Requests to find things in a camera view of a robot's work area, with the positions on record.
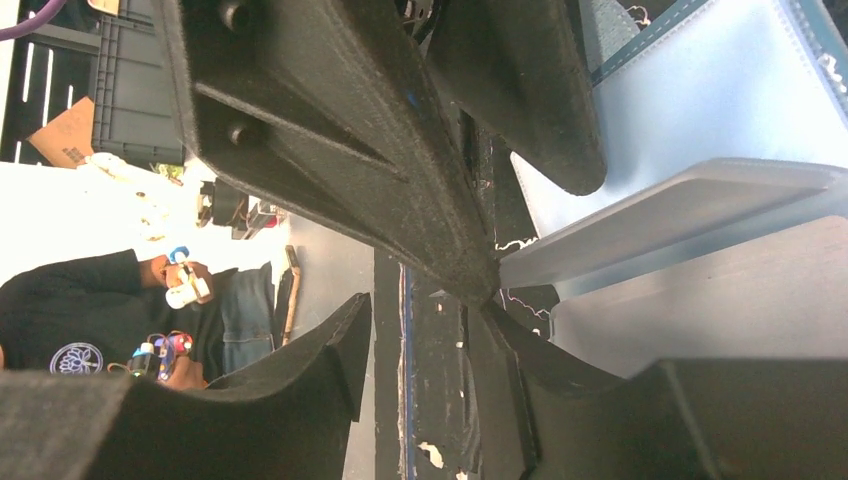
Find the screw hole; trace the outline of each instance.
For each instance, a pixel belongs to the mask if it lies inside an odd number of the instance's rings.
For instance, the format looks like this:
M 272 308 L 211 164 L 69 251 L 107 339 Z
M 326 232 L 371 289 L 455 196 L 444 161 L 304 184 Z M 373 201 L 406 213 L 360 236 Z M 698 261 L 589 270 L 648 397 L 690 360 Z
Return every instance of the screw hole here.
M 233 33 L 244 33 L 250 29 L 250 7 L 244 0 L 228 0 L 221 3 L 221 19 Z
M 230 141 L 233 145 L 243 146 L 250 142 L 251 137 L 253 136 L 250 132 L 250 128 L 247 125 L 236 124 L 230 127 Z

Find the circular logo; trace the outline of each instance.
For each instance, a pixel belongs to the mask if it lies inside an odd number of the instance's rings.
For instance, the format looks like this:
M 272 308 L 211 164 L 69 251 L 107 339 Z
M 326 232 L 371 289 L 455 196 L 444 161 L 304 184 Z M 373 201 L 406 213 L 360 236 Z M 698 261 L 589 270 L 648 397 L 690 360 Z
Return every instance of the circular logo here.
M 65 345 L 50 360 L 50 373 L 89 375 L 103 369 L 103 354 L 90 343 Z

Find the jeans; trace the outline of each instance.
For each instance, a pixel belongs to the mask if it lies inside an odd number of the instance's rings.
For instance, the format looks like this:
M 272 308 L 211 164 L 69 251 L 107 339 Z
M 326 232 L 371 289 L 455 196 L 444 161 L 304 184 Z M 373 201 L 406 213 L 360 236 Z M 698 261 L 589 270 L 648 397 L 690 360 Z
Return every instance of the jeans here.
M 224 373 L 232 373 L 270 355 L 282 325 L 274 320 L 271 264 L 233 274 L 221 294 L 224 320 Z

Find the blue stripe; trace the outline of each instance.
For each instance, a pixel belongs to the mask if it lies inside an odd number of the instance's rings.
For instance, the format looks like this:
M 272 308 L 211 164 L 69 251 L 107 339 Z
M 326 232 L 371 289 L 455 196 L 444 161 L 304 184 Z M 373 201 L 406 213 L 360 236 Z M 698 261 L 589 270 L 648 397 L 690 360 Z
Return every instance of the blue stripe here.
M 402 339 L 404 345 L 404 394 L 406 399 L 406 418 L 404 424 L 406 428 L 406 478 L 412 480 L 415 478 L 415 375 L 414 365 L 415 356 L 413 355 L 413 330 L 412 330 L 412 273 L 408 268 L 401 265 L 401 275 L 403 275 L 403 331 L 405 332 Z
M 833 65 L 835 73 L 842 76 L 843 84 L 848 83 L 848 48 L 824 4 L 815 0 L 782 0 L 781 3 L 792 18 L 793 26 L 800 33 L 799 36 L 805 40 L 813 55 L 813 63 L 818 66 L 819 71 L 825 70 L 819 64 L 819 58 L 828 54 L 836 61 Z M 845 120 L 848 118 L 848 95 L 840 92 L 837 83 L 827 74 L 823 73 L 823 76 Z

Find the wooden stick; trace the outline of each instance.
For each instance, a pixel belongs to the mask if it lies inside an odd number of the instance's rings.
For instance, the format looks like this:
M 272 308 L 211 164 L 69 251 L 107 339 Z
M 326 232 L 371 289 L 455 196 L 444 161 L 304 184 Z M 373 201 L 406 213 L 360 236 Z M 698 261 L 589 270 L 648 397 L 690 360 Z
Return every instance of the wooden stick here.
M 286 315 L 286 327 L 283 330 L 283 345 L 288 345 L 291 340 L 291 332 L 294 329 L 294 312 L 297 309 L 297 292 L 300 290 L 300 262 L 297 261 L 297 252 L 291 245 L 286 245 L 286 256 L 289 258 L 289 266 L 292 270 L 292 291 L 289 294 L 289 310 Z

